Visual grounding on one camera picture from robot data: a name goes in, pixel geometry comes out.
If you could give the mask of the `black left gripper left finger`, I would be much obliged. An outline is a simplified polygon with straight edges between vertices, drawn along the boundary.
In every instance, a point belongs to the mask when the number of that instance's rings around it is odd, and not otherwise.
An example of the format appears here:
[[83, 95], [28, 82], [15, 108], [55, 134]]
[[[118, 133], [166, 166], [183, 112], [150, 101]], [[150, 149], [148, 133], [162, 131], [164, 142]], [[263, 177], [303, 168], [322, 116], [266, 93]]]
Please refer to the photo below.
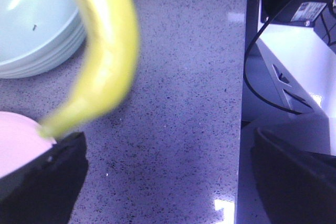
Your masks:
[[1, 178], [1, 223], [68, 223], [87, 171], [87, 144], [75, 132]]

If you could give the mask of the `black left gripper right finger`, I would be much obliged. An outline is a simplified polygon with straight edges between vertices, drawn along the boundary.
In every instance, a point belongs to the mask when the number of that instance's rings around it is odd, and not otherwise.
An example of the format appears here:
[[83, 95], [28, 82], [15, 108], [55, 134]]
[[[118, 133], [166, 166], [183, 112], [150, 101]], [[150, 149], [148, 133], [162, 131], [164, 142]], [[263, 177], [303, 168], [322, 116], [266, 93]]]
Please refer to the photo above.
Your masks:
[[299, 150], [254, 131], [256, 188], [271, 223], [335, 223], [335, 156]]

